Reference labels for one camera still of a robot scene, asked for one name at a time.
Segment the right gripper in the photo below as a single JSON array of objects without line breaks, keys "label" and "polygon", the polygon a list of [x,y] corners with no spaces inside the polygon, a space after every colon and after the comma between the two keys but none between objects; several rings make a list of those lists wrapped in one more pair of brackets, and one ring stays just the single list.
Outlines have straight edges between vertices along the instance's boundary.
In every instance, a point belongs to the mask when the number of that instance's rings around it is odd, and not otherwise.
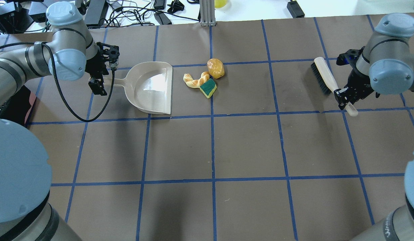
[{"label": "right gripper", "polygon": [[334,97],[340,110],[344,110],[349,103],[353,105],[355,101],[365,99],[374,92],[369,76],[362,73],[356,67],[359,59],[364,60],[363,49],[349,49],[337,57],[338,66],[350,65],[352,67],[347,84],[342,89],[334,90]]}]

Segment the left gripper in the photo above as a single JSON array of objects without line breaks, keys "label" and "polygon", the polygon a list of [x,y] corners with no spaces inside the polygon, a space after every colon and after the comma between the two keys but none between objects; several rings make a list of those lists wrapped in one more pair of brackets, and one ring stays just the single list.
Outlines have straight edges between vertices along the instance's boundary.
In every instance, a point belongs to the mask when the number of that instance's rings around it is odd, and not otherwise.
[{"label": "left gripper", "polygon": [[[117,69],[120,56],[119,46],[96,42],[90,48],[94,50],[94,55],[92,58],[86,60],[86,73],[90,74],[91,77],[101,78],[104,75],[109,75],[106,66],[107,62],[109,65],[112,65],[112,70]],[[104,88],[104,81],[101,79],[90,79],[88,86],[94,95],[107,95]]]}]

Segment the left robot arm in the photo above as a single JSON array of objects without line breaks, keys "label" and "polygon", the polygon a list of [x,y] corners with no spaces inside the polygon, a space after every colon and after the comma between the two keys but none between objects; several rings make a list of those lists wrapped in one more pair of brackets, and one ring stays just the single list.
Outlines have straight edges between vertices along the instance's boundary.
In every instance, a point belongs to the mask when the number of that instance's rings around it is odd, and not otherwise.
[{"label": "left robot arm", "polygon": [[102,77],[106,62],[116,69],[119,47],[95,42],[82,15],[71,2],[55,2],[46,10],[52,41],[28,43],[26,48],[2,51],[0,47],[0,106],[31,79],[56,75],[76,81],[89,73],[95,94],[106,95]]}]

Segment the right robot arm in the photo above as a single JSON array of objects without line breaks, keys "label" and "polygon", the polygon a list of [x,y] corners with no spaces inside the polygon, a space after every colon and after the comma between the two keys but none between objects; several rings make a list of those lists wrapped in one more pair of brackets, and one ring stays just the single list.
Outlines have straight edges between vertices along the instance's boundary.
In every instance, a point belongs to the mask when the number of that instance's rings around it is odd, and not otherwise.
[{"label": "right robot arm", "polygon": [[409,46],[413,35],[414,17],[390,13],[381,18],[365,46],[340,54],[337,65],[350,65],[352,71],[347,84],[334,90],[338,107],[343,110],[373,92],[376,97],[414,92],[414,54]]}]

